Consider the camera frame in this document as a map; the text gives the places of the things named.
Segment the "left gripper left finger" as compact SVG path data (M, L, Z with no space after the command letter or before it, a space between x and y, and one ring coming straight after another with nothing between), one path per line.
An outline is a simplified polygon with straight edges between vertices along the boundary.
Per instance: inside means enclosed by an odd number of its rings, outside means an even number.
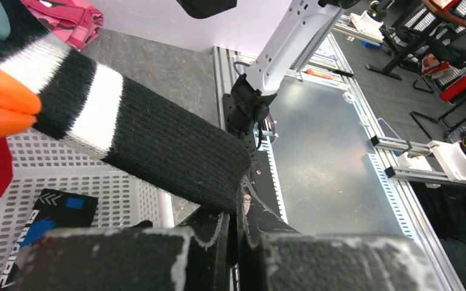
M177 227L73 228L47 232L15 290L226 290L225 213L193 213Z

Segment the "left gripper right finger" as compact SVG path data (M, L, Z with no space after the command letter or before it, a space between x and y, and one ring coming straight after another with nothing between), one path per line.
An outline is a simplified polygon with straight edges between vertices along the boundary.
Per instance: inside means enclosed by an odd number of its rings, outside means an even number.
M241 290L440 290L424 252L387 234L304 235L258 197L237 190Z

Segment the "black sock white stripes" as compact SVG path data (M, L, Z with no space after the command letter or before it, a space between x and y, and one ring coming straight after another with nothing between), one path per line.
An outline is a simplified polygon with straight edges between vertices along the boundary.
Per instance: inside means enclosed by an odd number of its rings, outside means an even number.
M0 69L41 100L34 127L202 206L234 213L250 162L233 136L76 51L19 1L2 1L11 32Z

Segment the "black sock blue accents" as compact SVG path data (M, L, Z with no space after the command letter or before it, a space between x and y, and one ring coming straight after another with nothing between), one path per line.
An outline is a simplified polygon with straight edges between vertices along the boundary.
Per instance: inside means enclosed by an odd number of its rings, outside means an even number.
M19 270L16 260L25 255L29 246L55 228L90 227L97 205L96 197L42 189L7 258L0 276L0 290L14 285Z

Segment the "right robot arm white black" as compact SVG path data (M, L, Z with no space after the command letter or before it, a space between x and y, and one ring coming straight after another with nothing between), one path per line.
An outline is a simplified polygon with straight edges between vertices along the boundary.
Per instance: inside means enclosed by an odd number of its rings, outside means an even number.
M319 46L346 9L357 1L291 1L282 20L262 52L245 68L231 88L236 103L226 119L226 128L240 138L269 114L269 105L286 72L310 45Z

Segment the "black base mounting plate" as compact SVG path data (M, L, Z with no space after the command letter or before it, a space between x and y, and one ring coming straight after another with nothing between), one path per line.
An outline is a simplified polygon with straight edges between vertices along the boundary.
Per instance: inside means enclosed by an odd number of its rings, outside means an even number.
M259 141L258 134L258 127L254 127L250 134L241 139L251 155L251 168L247 176L259 199L284 222L288 222L270 135L263 132Z

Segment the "white plastic perforated basket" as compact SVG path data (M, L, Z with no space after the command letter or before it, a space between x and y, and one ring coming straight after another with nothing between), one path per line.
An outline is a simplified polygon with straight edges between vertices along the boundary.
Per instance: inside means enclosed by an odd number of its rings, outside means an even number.
M9 136L13 179L0 197L0 276L43 189L98 199L93 227L130 227L149 220L173 227L171 196L37 130Z

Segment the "red fire extinguisher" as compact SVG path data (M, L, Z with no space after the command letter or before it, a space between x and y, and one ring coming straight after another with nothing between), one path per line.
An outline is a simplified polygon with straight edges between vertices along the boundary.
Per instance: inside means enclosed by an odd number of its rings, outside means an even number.
M446 88L443 92L440 93L439 97L445 102L450 102L453 98L457 97L466 89L466 75L459 78L457 81L452 83L451 86Z

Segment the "pink camouflage garment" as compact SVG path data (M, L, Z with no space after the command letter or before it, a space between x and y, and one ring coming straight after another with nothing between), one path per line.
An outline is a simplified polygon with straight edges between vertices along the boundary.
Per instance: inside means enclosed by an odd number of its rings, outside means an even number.
M104 24L104 15L88 1L21 2L42 25L79 52L99 36Z

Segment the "black office chair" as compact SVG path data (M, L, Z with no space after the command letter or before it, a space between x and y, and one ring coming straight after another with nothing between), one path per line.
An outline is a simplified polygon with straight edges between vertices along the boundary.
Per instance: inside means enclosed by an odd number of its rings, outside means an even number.
M425 53L432 53L438 61L445 61L457 69L466 67L466 20L450 12L451 1L445 8L434 1L422 3L428 12L434 15L432 22L401 49L385 67L379 68L367 64L367 70L401 80L401 76L393 73L393 69L424 44L428 46Z

